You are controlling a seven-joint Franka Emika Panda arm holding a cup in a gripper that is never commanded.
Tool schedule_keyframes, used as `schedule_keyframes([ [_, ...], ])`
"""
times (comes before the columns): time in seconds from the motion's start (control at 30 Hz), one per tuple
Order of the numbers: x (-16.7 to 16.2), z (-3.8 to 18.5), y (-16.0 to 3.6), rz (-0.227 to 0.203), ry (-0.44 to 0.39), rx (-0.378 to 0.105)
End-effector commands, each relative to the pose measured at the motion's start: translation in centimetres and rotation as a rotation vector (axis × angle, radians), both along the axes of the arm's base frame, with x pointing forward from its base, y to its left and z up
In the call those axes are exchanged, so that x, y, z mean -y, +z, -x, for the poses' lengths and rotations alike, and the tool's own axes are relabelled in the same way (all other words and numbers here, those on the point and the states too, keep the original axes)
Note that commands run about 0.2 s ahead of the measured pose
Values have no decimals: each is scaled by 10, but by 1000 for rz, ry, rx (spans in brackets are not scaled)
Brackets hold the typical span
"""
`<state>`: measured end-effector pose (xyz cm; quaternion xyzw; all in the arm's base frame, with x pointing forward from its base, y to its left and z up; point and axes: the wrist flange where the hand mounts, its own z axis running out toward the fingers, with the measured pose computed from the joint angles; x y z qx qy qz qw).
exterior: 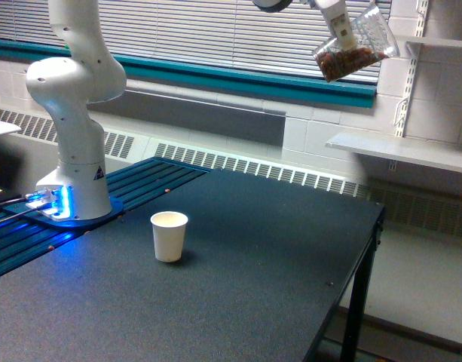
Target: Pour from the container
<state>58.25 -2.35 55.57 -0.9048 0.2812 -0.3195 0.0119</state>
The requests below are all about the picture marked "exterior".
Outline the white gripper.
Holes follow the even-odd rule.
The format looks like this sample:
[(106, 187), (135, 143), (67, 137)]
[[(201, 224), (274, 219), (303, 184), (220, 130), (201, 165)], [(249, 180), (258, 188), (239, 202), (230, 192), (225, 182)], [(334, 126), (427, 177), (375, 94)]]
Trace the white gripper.
[(342, 0), (309, 0), (308, 3), (311, 8), (321, 11), (330, 32), (337, 38), (341, 49), (353, 49), (357, 46), (347, 6)]

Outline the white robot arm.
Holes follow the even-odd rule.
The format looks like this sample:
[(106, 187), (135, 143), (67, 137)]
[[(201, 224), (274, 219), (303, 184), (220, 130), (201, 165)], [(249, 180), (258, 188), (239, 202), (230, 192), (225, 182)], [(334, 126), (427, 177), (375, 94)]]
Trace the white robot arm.
[(102, 126), (87, 106), (118, 98), (127, 76), (102, 36), (96, 1), (50, 1), (50, 27), (70, 57), (30, 65), (26, 86), (51, 116), (58, 138), (58, 165), (35, 186), (49, 198), (43, 214), (56, 221), (97, 219), (112, 212), (106, 182)]

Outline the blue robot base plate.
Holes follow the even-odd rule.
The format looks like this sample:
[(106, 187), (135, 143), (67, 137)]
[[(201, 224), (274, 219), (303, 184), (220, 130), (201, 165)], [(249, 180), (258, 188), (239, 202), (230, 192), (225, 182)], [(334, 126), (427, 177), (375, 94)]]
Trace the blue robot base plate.
[(23, 215), (23, 218), (27, 221), (52, 227), (54, 229), (92, 230), (112, 221), (113, 219), (116, 219), (124, 212), (124, 203), (121, 200), (110, 197), (110, 201), (112, 211), (109, 214), (96, 219), (68, 219), (64, 221), (55, 221), (46, 216), (42, 216), (36, 211)]

